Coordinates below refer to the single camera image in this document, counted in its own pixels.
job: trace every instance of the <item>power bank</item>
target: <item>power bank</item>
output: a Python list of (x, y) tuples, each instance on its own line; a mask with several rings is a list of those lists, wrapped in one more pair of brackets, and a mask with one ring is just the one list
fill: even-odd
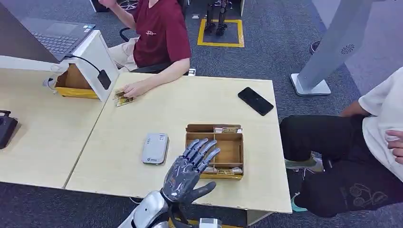
[(144, 142), (141, 161), (149, 164), (162, 164), (168, 151), (169, 138), (164, 133), (148, 133)]

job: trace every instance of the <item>card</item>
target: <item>card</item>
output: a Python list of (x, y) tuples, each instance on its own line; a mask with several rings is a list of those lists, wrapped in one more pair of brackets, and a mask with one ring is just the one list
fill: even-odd
[(134, 101), (134, 99), (132, 97), (125, 97), (123, 96), (125, 94), (123, 89), (118, 89), (115, 91), (115, 96), (114, 96), (114, 100), (116, 103), (116, 107), (122, 106), (122, 105), (126, 105), (128, 103), (131, 103)]

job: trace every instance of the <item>sneaker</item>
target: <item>sneaker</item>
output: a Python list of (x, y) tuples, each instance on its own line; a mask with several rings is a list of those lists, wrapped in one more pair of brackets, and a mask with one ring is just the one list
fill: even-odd
[(295, 196), (293, 196), (293, 197), (291, 198), (291, 208), (292, 208), (292, 210), (295, 211), (295, 212), (308, 211), (308, 209), (306, 209), (306, 208), (300, 208), (299, 206), (295, 205), (295, 202), (294, 202), (295, 197), (297, 197), (297, 196), (300, 195), (300, 194), (301, 194), (300, 192), (297, 192), (297, 193), (295, 193)]
[(286, 160), (286, 168), (289, 170), (299, 170), (299, 169), (309, 169), (313, 173), (315, 172), (323, 172), (323, 163), (322, 159), (311, 157), (306, 161), (290, 161)]

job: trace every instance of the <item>cardboard box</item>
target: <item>cardboard box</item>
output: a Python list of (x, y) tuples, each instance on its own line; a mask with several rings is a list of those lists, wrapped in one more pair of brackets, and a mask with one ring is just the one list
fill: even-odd
[[(189, 124), (186, 128), (186, 146), (194, 139), (208, 138), (217, 140), (216, 147), (220, 153), (210, 162), (213, 171), (205, 170), (201, 178), (240, 180), (244, 174), (243, 135), (242, 133), (215, 133), (214, 128), (241, 128), (233, 124)], [(233, 172), (232, 168), (239, 167), (242, 173)]]
[(55, 89), (62, 96), (99, 99), (75, 64), (69, 64), (67, 71), (58, 77)]

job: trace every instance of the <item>black pants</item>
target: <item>black pants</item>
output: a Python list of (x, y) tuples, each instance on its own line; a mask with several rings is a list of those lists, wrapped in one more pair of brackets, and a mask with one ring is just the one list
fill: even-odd
[(295, 204), (321, 217), (375, 210), (403, 202), (403, 182), (369, 151), (363, 116), (290, 116), (280, 124), (284, 157), (310, 158), (311, 151), (336, 162), (324, 173), (307, 177)]

